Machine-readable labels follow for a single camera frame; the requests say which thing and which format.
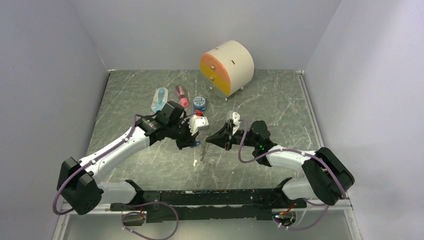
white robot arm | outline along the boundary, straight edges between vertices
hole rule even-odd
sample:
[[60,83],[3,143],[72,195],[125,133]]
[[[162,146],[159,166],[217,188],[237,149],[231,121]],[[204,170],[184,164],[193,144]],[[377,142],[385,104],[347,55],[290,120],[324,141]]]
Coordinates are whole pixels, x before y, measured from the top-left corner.
[[[229,120],[224,127],[209,136],[206,142],[226,150],[230,150],[233,144],[240,145],[239,159],[243,163],[256,161],[268,167],[284,167],[305,174],[303,178],[287,178],[282,181],[276,188],[277,193],[275,189],[265,189],[271,194],[268,195],[270,198],[280,198],[279,203],[273,201],[274,205],[269,204],[269,208],[288,206],[299,199],[302,202],[303,198],[319,198],[325,204],[334,205],[338,199],[345,197],[345,191],[355,182],[350,172],[328,148],[322,147],[318,151],[284,148],[270,140],[271,134],[264,121],[253,122],[249,131],[247,124],[245,130],[238,130],[240,122],[243,122],[240,115],[230,112],[228,116]],[[198,130],[206,128],[209,124],[205,117],[192,116],[187,120],[184,108],[172,101],[158,111],[156,116],[139,115],[139,117],[141,118],[137,121],[134,117],[134,124],[127,132],[99,151],[79,161],[70,157],[62,163],[56,202],[59,195],[62,195],[79,215],[90,212],[98,204],[145,203],[144,191],[133,181],[101,181],[130,156],[164,138],[175,140],[179,149],[194,146]],[[242,146],[254,147],[252,153],[254,159],[241,160]],[[215,192],[211,192],[210,202],[212,204],[221,202],[218,198],[214,200],[214,194]],[[201,196],[204,201],[208,195],[202,192]],[[196,203],[196,195],[192,194],[190,197]],[[242,203],[250,202],[257,205],[250,193],[245,199]],[[66,213],[57,212],[55,203],[53,211],[56,214]]]

blue object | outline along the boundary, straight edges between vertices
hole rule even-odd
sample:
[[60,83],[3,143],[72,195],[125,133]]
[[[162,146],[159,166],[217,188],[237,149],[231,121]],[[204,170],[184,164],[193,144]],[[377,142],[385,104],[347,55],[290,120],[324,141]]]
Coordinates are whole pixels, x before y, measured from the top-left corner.
[[206,99],[202,96],[197,96],[193,99],[194,111],[200,110],[202,113],[206,110]]
[[157,103],[159,105],[165,105],[164,97],[165,97],[165,89],[163,87],[159,88],[159,94],[157,95]]
[[194,146],[190,146],[190,148],[194,149],[195,147],[197,147],[197,146],[199,146],[199,145],[200,145],[200,141],[196,141],[196,145],[194,145]]

white wall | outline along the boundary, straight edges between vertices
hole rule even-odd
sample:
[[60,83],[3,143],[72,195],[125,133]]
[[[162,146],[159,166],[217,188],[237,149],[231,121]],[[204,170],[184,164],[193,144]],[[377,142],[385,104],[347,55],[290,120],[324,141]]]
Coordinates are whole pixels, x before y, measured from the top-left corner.
[[236,40],[260,69],[305,69],[341,0],[71,0],[109,69],[198,69]]
[[52,239],[61,164],[85,155],[108,74],[70,2],[1,1],[0,239]]
[[424,2],[343,0],[306,67],[365,240],[423,239]]

metal bracket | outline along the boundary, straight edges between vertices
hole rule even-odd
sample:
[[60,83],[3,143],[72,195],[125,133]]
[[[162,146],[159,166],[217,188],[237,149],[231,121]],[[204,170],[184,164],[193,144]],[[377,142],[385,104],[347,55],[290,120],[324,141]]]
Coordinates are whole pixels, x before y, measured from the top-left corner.
[[297,70],[296,74],[305,75],[305,70]]
[[[161,193],[160,192],[144,192],[143,194],[143,203],[151,203],[151,202],[158,202],[161,200]],[[145,210],[152,210],[152,211],[158,211],[159,210],[159,203],[154,203],[152,205],[147,205],[145,208]],[[110,210],[111,211],[138,211],[140,210],[139,207],[130,207],[130,206],[126,206],[122,203],[112,203],[110,205]]]

pink cap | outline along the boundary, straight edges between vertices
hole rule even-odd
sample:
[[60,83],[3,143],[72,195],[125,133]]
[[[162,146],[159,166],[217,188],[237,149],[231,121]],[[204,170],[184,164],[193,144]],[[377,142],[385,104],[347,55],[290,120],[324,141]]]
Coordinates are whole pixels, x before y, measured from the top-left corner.
[[187,107],[189,106],[189,100],[188,100],[186,97],[181,98],[181,99],[179,100],[179,104],[180,104],[181,106],[183,106],[184,108],[187,108]]

